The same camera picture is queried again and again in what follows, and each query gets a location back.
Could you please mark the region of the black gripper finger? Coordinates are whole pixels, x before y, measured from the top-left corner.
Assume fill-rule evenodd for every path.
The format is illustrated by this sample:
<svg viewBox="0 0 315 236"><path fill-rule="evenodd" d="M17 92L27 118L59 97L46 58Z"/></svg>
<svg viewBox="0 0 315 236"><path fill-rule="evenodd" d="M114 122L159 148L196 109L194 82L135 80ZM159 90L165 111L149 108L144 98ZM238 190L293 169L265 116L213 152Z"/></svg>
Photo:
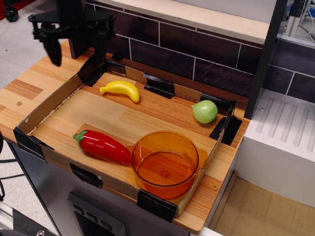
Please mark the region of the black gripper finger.
<svg viewBox="0 0 315 236"><path fill-rule="evenodd" d="M94 36L94 54L98 65L102 65L106 59L108 41L111 38L111 31L106 23L97 25Z"/></svg>
<svg viewBox="0 0 315 236"><path fill-rule="evenodd" d="M61 66L62 52L58 40L54 37L47 36L42 39L42 43L51 62L56 66Z"/></svg>

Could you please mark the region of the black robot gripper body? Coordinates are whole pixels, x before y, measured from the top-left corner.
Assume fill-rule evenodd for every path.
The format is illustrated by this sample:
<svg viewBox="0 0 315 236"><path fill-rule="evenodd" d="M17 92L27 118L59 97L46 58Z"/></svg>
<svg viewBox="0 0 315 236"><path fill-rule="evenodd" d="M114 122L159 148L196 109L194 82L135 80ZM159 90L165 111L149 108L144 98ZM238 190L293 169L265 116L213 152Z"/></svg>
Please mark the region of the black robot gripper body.
<svg viewBox="0 0 315 236"><path fill-rule="evenodd" d="M32 14L28 21L33 25L35 39L66 39L83 36L115 35L115 16L92 10L84 0L57 0L55 9Z"/></svg>

